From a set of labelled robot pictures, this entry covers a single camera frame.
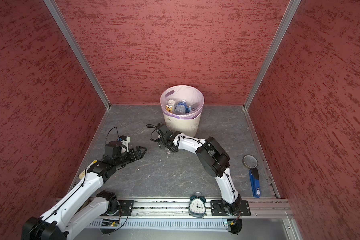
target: textured wall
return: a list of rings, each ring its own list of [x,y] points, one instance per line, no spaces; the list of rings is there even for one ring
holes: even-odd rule
[[[111,103],[170,86],[243,104],[289,0],[57,0]]]
[[[43,1],[0,1],[0,239],[65,195],[103,106]]]
[[[360,239],[360,1],[302,1],[250,106],[305,240]]]

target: trash can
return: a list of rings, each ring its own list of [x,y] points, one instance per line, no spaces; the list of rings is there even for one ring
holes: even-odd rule
[[[176,115],[166,109],[167,102],[170,99],[176,102],[174,108],[177,106],[177,103],[182,100],[187,102],[187,106],[192,106],[192,104],[199,105],[195,111],[185,115]],[[168,88],[161,94],[160,105],[164,114],[165,124],[169,129],[172,131],[180,131],[190,137],[195,136],[204,106],[204,96],[198,89],[187,85]]]

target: cable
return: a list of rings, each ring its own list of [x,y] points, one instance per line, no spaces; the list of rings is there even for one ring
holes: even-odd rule
[[[122,212],[122,208],[121,208],[121,206],[120,206],[120,210],[119,210],[119,220],[118,220],[119,223],[120,223],[120,219],[121,219],[121,212]],[[105,222],[108,222],[108,224],[110,224],[111,226],[112,226],[112,224],[115,222],[115,221],[112,220],[112,219],[104,218],[104,219],[101,221],[101,225],[99,226],[99,230],[100,230],[100,232],[102,232],[102,234],[104,234],[104,232],[101,230],[100,227],[103,226],[104,221],[105,221]]]
[[[193,141],[195,141],[197,143],[201,143],[200,140],[196,140],[196,139],[193,139],[193,138],[190,138],[190,137],[184,137],[184,136],[182,136],[182,137],[183,137],[183,139],[186,139],[186,138],[187,139],[192,139]]]
[[[228,179],[228,182],[229,182],[229,185],[231,185],[231,189],[232,189],[232,192],[233,192],[233,196],[235,196],[235,190],[233,189],[232,187],[232,184],[231,184],[231,181],[229,180],[229,175],[225,173],[225,175],[227,176],[227,179]]]
[[[113,128],[111,128],[111,130],[107,133],[107,136],[106,136],[106,144],[107,144],[108,135],[109,135],[109,133],[110,133],[114,128],[116,129],[116,132],[117,132],[117,139],[120,138],[120,136],[119,136],[119,131],[117,130],[117,127],[113,127]]]
[[[156,141],[156,140],[154,140],[154,139],[152,138],[152,133],[154,133],[154,131],[156,131],[156,129],[151,132],[151,141],[160,142],[160,141],[161,141],[161,138],[158,138],[158,139],[160,139],[160,141]]]
[[[166,148],[168,148],[169,151],[171,151],[172,153],[177,151],[178,146],[179,146],[179,144],[180,144],[180,136],[177,137],[177,144],[176,144],[175,150],[172,150],[172,149],[171,149],[170,147],[168,147],[167,144],[164,142],[163,134],[162,134],[162,132],[160,131],[160,129],[159,129],[157,126],[155,126],[155,125],[153,125],[153,124],[147,124],[145,127],[148,127],[148,128],[153,128],[153,127],[154,127],[154,128],[156,129],[157,133],[160,135],[160,138],[158,138],[158,139],[156,139],[156,140],[152,139],[152,137],[151,137],[151,141],[154,141],[154,142],[163,141],[164,146],[165,146]]]
[[[127,222],[127,220],[128,220],[128,215],[127,215],[127,219],[125,220],[125,222],[123,222],[123,225],[121,225],[120,228],[121,228],[122,226],[124,226],[124,224]]]

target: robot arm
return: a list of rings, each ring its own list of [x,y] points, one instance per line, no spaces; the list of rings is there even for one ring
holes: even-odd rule
[[[144,156],[147,149],[140,146],[128,149],[129,141],[129,137],[121,136],[107,143],[102,161],[85,169],[83,179],[56,205],[23,225],[21,240],[72,240],[99,215],[119,213],[116,195],[107,191],[100,192],[89,205],[77,210],[116,170]]]
[[[147,127],[156,129],[159,138],[151,140],[157,142],[160,148],[167,148],[171,152],[184,149],[195,153],[207,173],[216,179],[221,191],[221,198],[225,203],[225,211],[229,215],[234,215],[239,210],[241,196],[235,189],[230,175],[230,158],[213,137],[207,139],[189,137],[178,131],[172,132],[162,123],[157,126],[148,124]]]

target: alarm clock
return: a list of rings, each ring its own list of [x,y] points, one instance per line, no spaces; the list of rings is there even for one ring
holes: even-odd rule
[[[189,206],[188,206],[189,215],[192,217],[204,217],[204,215],[206,214],[205,197],[192,195],[190,200],[191,201],[189,202]]]

